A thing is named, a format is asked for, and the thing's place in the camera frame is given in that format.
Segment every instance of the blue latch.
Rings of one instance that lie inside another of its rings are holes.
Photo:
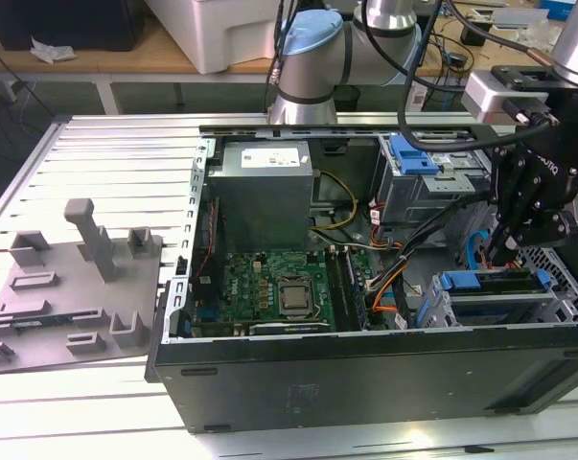
[[[429,155],[413,148],[403,135],[391,136],[390,145],[402,174],[435,175],[440,172],[440,168],[433,164]]]
[[[429,309],[429,300],[426,300],[425,303],[421,306],[419,314],[416,317],[417,326],[420,326],[420,323],[423,320],[423,316],[425,316],[425,313],[427,312],[428,309]]]
[[[478,289],[481,287],[478,278],[472,271],[445,271],[440,275],[443,290]]]
[[[550,289],[553,286],[553,281],[550,279],[550,276],[548,276],[548,273],[546,273],[546,270],[538,268],[536,270],[536,276],[538,277],[538,279],[542,283],[542,286],[544,286],[545,289]]]

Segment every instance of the white box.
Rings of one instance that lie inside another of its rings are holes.
[[[146,0],[201,74],[273,58],[278,0]]]

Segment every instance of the black cable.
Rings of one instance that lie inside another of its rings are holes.
[[[440,52],[440,62],[441,62],[440,63],[440,72],[438,72],[438,76],[435,79],[435,84],[437,85],[440,82],[440,80],[442,79],[442,76],[444,75],[444,63],[446,61],[446,56],[445,56],[446,51],[444,50],[444,48],[442,46],[438,45],[435,42],[430,41],[429,43],[431,45],[435,46],[438,49],[438,51]],[[436,101],[437,103],[441,102],[441,101],[438,101],[437,99],[433,99],[433,93],[434,92],[435,92],[434,89],[429,90],[427,96],[425,97],[425,100],[423,101],[423,109],[425,109],[425,107],[427,106],[429,101]]]
[[[37,102],[39,103],[39,105],[41,105],[53,118],[55,117],[55,112],[53,112],[48,105],[46,105],[37,95],[36,93],[27,85],[26,82],[24,82],[20,77],[18,77],[16,75],[16,73],[10,68],[10,66],[7,64],[6,61],[3,60],[3,58],[0,56],[0,62],[3,65],[3,67],[5,67],[5,69],[10,72],[13,77],[15,79],[17,79],[18,81],[20,81],[21,83],[24,84],[24,87],[27,88],[27,91],[29,91],[31,93],[31,96],[33,96]]]
[[[414,81],[414,76],[416,74],[416,67],[418,66],[421,55],[428,46],[429,35],[431,34],[431,30],[433,29],[435,18],[437,17],[438,12],[440,11],[440,7],[442,6],[442,1],[443,0],[436,0],[435,2],[435,7],[433,8],[431,17],[429,18],[427,26],[425,27],[425,31],[423,32],[423,39],[421,40],[421,43],[419,44],[416,50],[416,56],[412,60],[410,64],[410,69],[408,71],[408,75],[405,78],[402,99],[400,102],[399,110],[397,112],[397,119],[400,132],[404,136],[406,141],[413,148],[418,150],[425,150],[434,153],[451,153],[456,151],[480,150],[492,147],[506,146],[509,144],[516,144],[517,142],[524,141],[525,139],[542,134],[543,132],[547,131],[550,128],[550,122],[548,122],[545,119],[542,119],[542,121],[537,126],[529,127],[521,131],[518,131],[514,134],[510,134],[507,136],[500,136],[494,139],[482,139],[476,141],[455,142],[455,143],[431,143],[431,142],[423,142],[414,135],[412,129],[410,129],[410,126],[407,124],[407,119],[405,116],[405,108],[407,105],[410,88],[412,87],[412,82]]]
[[[414,287],[412,284],[410,284],[410,283],[407,281],[406,278],[404,278],[404,284],[405,284],[406,286],[408,286],[408,287],[410,288],[410,290],[411,290],[412,292],[414,292],[416,295],[423,295],[423,292],[419,292],[419,291],[416,289],[416,287]]]
[[[378,43],[376,38],[374,37],[374,34],[372,33],[372,30],[369,27],[369,24],[367,23],[367,2],[368,2],[368,0],[363,0],[361,2],[361,23],[363,24],[363,30],[365,31],[365,34],[367,35],[367,39],[369,40],[371,45],[374,47],[374,49],[377,51],[377,53],[381,56],[381,58],[383,58],[386,62],[391,64],[395,68],[395,70],[397,70],[401,74],[407,76],[408,71],[406,69],[404,69],[404,67],[399,62],[397,62],[395,59],[393,59],[393,57],[388,55],[386,53],[386,51]],[[425,36],[423,34],[423,36],[421,37],[421,42],[422,43],[428,43],[428,35]],[[412,62],[416,62],[418,65],[418,63],[420,62],[420,55],[418,57],[415,56],[414,59],[412,60]],[[413,76],[413,79],[417,83],[420,83],[429,89],[435,89],[437,91],[447,91],[450,93],[462,93],[463,89],[464,89],[462,87],[457,88],[455,86],[450,86],[450,87],[438,86],[434,83],[430,83],[427,80],[423,80],[417,76]]]
[[[529,51],[529,47],[522,45],[520,43],[517,43],[516,41],[512,41],[512,40],[507,40],[505,38],[502,38],[501,36],[497,36],[497,35],[493,35],[493,34],[489,34],[488,32],[483,31],[482,29],[480,29],[479,27],[475,26],[474,24],[472,24],[470,21],[468,21],[468,19],[463,16],[459,10],[457,9],[457,7],[454,5],[454,2],[452,0],[446,0],[446,4],[449,7],[449,10],[451,10],[452,14],[454,15],[454,17],[457,18],[457,20],[463,24],[465,27],[467,27],[468,29],[470,29],[472,32],[474,32],[477,35],[483,36],[485,37],[487,40],[491,40],[494,41],[495,43],[498,43],[501,46],[506,46],[508,48],[512,48],[514,50],[517,51],[521,51],[522,53],[527,53],[527,51]]]
[[[470,204],[477,203],[479,201],[484,201],[488,198],[489,192],[479,192],[473,195],[462,196],[455,201],[448,204],[446,207],[438,211],[436,214],[428,218],[426,221],[421,223],[414,232],[407,238],[399,252],[397,253],[393,265],[387,269],[384,273],[378,275],[372,284],[384,284],[387,280],[401,265],[404,263],[405,259],[409,257],[410,254],[423,242],[427,240],[432,234],[441,229],[444,225],[448,223],[451,217],[459,209],[469,206]]]
[[[24,120],[23,120],[23,121],[19,121],[19,120],[16,121],[16,120],[13,118],[12,113],[10,112],[9,105],[10,105],[9,103],[6,103],[6,106],[5,106],[5,110],[6,110],[6,112],[8,113],[8,118],[9,118],[10,121],[11,121],[12,123],[14,123],[15,125],[19,125],[20,128],[22,129],[22,132],[24,132],[25,134],[29,135],[32,139],[36,139],[36,138],[34,138],[33,135],[29,134],[27,131],[24,130],[24,128],[23,128],[23,126],[24,126],[24,127],[29,127],[29,128],[31,128],[31,129],[34,129],[35,131],[39,132],[41,135],[44,134],[43,129],[40,129],[40,128],[37,127],[37,126],[33,126],[33,125],[31,125],[30,123],[25,122]]]
[[[335,220],[335,210],[334,210],[334,213],[329,216],[329,219],[330,219],[331,223],[337,224],[337,221]],[[353,237],[351,237],[350,234],[344,229],[344,226],[346,226],[346,225],[343,225],[341,227],[337,227],[335,230],[337,230],[339,233],[341,233],[344,236],[344,238],[346,238],[346,240],[348,242],[355,242]]]
[[[266,83],[265,83],[265,92],[263,93],[263,112],[267,112],[267,92],[269,90],[269,81],[271,80],[271,74],[273,69],[278,62],[279,67],[282,68],[282,63],[284,61],[284,50],[285,50],[285,43],[287,40],[287,35],[289,34],[290,28],[292,27],[292,23],[299,12],[299,3],[300,0],[290,0],[289,4],[289,13],[287,16],[287,23],[285,25],[284,30],[281,30],[282,24],[282,10],[284,9],[284,0],[281,0],[280,4],[278,5],[278,13],[276,14],[276,24],[274,25],[274,54],[271,63],[269,64],[269,68],[267,69],[266,74]]]

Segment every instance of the yellow wire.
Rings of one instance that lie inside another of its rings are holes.
[[[348,195],[350,195],[351,200],[353,201],[353,210],[350,212],[350,216],[348,216],[348,218],[346,218],[345,220],[343,220],[342,222],[338,222],[338,223],[331,223],[329,225],[315,225],[313,227],[310,227],[312,230],[334,230],[335,228],[339,228],[342,227],[348,223],[350,223],[355,216],[357,215],[357,205],[358,205],[358,201],[357,201],[357,197],[355,196],[355,194],[353,194],[351,192],[351,190],[348,188],[348,186],[342,182],[339,177],[337,177],[336,175],[331,174],[328,171],[321,171],[320,172],[322,175],[327,175],[330,178],[332,178],[333,180],[335,180],[342,189],[344,189]]]

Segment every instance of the black box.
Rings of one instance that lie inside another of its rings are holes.
[[[484,32],[489,32],[491,26],[493,25],[490,21],[473,21],[470,20],[478,29],[482,29]],[[486,38],[482,35],[472,32],[467,27],[463,28],[461,32],[461,43],[468,46],[482,46],[484,45]]]
[[[31,49],[53,46],[130,51],[144,30],[142,0],[0,0],[0,41]]]

